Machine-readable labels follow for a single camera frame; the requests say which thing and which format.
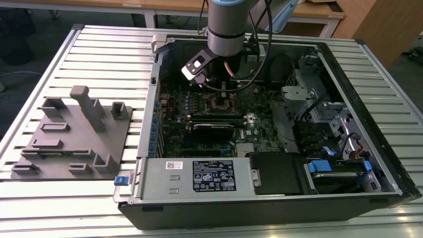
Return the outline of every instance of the blue latch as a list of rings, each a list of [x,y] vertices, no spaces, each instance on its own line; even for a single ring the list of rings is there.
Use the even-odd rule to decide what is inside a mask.
[[[370,161],[364,161],[364,163],[363,163],[363,165],[364,165],[364,169],[366,169],[366,171],[371,171],[371,164],[370,164]]]
[[[328,152],[330,156],[335,155],[335,152],[327,146],[323,146],[323,149]]]
[[[314,160],[307,164],[307,166],[311,173],[332,171],[330,162],[327,160]]]
[[[115,177],[115,186],[128,186],[129,177],[128,176],[116,176]]]

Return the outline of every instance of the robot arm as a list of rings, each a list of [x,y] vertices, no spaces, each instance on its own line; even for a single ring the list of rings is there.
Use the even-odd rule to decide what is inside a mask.
[[[280,32],[283,30],[297,0],[275,0],[272,4],[271,2],[272,0],[209,1],[208,47],[196,54],[181,69],[181,72],[192,84],[199,84],[200,87],[204,85],[207,88],[219,92],[236,92],[251,85],[268,58],[272,32]],[[272,18],[272,11],[277,12],[275,18]],[[248,76],[241,77],[241,79],[244,79],[252,76],[249,83],[244,87],[237,89],[220,89],[219,87],[221,85],[217,85],[217,88],[212,88],[208,85],[209,73],[221,78],[227,76],[227,78],[240,79],[232,73],[231,64],[239,65],[236,56],[244,49],[248,14],[251,14],[252,19],[256,19],[256,26],[259,25],[269,32],[267,56],[253,72]],[[215,65],[209,70],[211,72],[207,72],[207,66],[212,61]]]

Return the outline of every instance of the aluminum table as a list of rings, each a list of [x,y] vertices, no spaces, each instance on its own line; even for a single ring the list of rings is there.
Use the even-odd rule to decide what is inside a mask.
[[[0,143],[0,237],[411,237],[423,234],[423,199],[375,210],[346,222],[139,231],[113,202],[112,181],[11,181],[43,118],[44,98],[69,98],[73,85],[87,85],[101,105],[124,101],[135,108],[121,172],[132,170],[148,89],[151,38],[156,33],[195,35],[196,31],[88,26],[71,30],[59,52]],[[327,43],[392,149],[423,192],[423,115],[366,45],[354,40],[275,36],[280,40]],[[128,196],[121,187],[120,196]]]

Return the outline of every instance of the warning label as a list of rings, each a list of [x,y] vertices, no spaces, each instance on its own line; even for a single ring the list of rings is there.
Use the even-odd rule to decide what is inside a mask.
[[[231,160],[193,161],[192,173],[195,192],[236,191]]]

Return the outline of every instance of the metal frame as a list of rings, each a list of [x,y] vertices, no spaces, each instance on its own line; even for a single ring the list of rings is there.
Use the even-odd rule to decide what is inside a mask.
[[[180,34],[195,36],[196,31],[169,30],[169,29],[140,29],[127,27],[85,26],[76,40],[76,31],[72,30],[65,43],[56,54],[52,64],[36,86],[35,92],[24,105],[21,112],[7,133],[7,140],[1,141],[0,146],[0,179],[9,176],[11,165],[19,159],[19,149],[15,145],[24,144],[31,138],[37,120],[43,115],[36,110],[36,102],[41,102],[41,94],[64,95],[61,90],[48,88],[48,85],[61,85],[69,87],[85,83],[101,85],[101,87],[115,87],[117,95],[125,98],[128,106],[135,106],[136,111],[132,117],[132,125],[127,137],[127,149],[124,150],[123,164],[120,173],[125,175],[136,168],[136,147],[139,144],[137,135],[141,127],[144,99],[136,100],[128,92],[120,88],[133,87],[147,88],[149,78],[120,79],[113,84],[103,78],[83,79],[67,78],[59,81],[55,75],[65,75],[65,71],[59,68],[72,67],[73,64],[64,62],[64,59],[101,60],[112,63],[117,60],[121,65],[151,65],[149,55],[144,52],[151,51],[152,35],[157,33]],[[383,66],[362,46],[347,39],[318,39],[297,36],[273,36],[275,39],[324,42],[344,69],[351,84],[362,97],[368,111],[384,133],[392,149],[400,158],[403,166],[410,173],[420,191],[423,191],[423,137],[422,120],[410,108],[414,104],[408,102],[403,92],[396,91],[395,81],[384,72]],[[100,54],[95,58],[89,46],[83,43],[95,43],[100,48]],[[79,64],[84,67],[97,67],[96,64]],[[69,75],[75,75],[75,69],[67,69]],[[108,101],[109,90],[99,91],[100,100]],[[201,230],[160,230],[139,231],[121,215],[117,205],[113,202],[113,182],[112,181],[52,181],[52,182],[0,182],[0,237],[113,237],[113,236],[143,236],[143,237],[275,237],[289,236],[300,238],[304,236],[316,237],[419,237],[423,234],[423,199],[412,201],[411,204],[402,205],[392,209],[375,210],[346,222],[324,222],[307,224],[288,224],[279,226],[252,226],[232,227],[220,229]],[[131,195],[131,185],[120,187],[119,196],[125,198]]]
[[[84,5],[64,5],[64,4],[48,4],[48,3],[33,3],[33,2],[0,1],[0,7],[143,14],[147,28],[157,28],[156,15],[199,16],[197,11],[144,9],[141,8],[141,4],[139,7],[104,7],[104,6],[84,6]],[[293,16],[289,18],[288,21],[324,24],[324,28],[322,30],[319,37],[331,38],[340,19]]]

